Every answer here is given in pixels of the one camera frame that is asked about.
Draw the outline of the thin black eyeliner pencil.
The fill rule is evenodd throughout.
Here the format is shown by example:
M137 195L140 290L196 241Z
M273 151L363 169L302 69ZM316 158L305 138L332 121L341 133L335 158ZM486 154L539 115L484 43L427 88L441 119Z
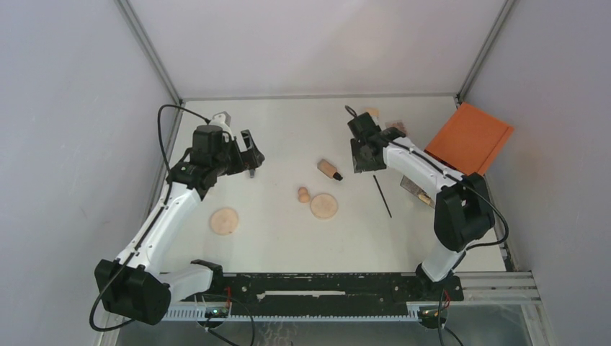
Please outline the thin black eyeliner pencil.
M376 184L376 187L377 187L377 189L378 189L378 192L380 193L380 196L381 196L381 198L382 198L382 201L383 201L383 204L384 204L384 206L385 206L385 209L387 210L387 213L388 213L388 215L389 215L389 218L392 218L393 216L392 216L391 210L390 210L390 208L389 208L388 202L387 202L387 200L386 200L386 198L385 198L385 195L384 195L384 193L383 193L383 190L382 190L382 188L381 188L381 186L380 186L379 180L378 180L378 178L377 178L377 176L376 176L375 174L373 175L373 179L374 179L374 181L375 181L375 184Z

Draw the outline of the orange clear drawer organizer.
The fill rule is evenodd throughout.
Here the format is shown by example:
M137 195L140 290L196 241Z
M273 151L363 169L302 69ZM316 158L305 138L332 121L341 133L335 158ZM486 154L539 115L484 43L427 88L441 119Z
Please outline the orange clear drawer organizer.
M508 123L464 102L424 151L463 174L485 175L513 132Z

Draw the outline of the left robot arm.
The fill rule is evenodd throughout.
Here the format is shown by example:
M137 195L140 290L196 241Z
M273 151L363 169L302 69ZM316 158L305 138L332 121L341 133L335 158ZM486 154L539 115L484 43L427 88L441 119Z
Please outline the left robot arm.
M116 314L122 326L158 324L174 304L187 299L202 307L200 321L223 319L372 319L391 309L385 293L389 279L366 272L273 271L227 273L223 266L195 259L182 270L165 272L161 263L189 215L218 178L261 166L264 157L248 130L238 147L223 115L204 119L192 145L168 167L164 192L131 242L114 259L103 259L94 277L98 295L89 312Z

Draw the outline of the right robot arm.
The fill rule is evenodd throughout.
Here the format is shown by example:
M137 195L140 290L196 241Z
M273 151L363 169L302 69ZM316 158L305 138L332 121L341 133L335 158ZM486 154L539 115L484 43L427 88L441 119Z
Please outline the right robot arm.
M436 243L416 267L417 293L434 300L446 290L456 267L472 249L493 247L501 242L482 242L494 229L498 208L491 202L485 179L450 169L416 148L408 138L382 138L383 161L405 177L424 184L434 203L433 230Z

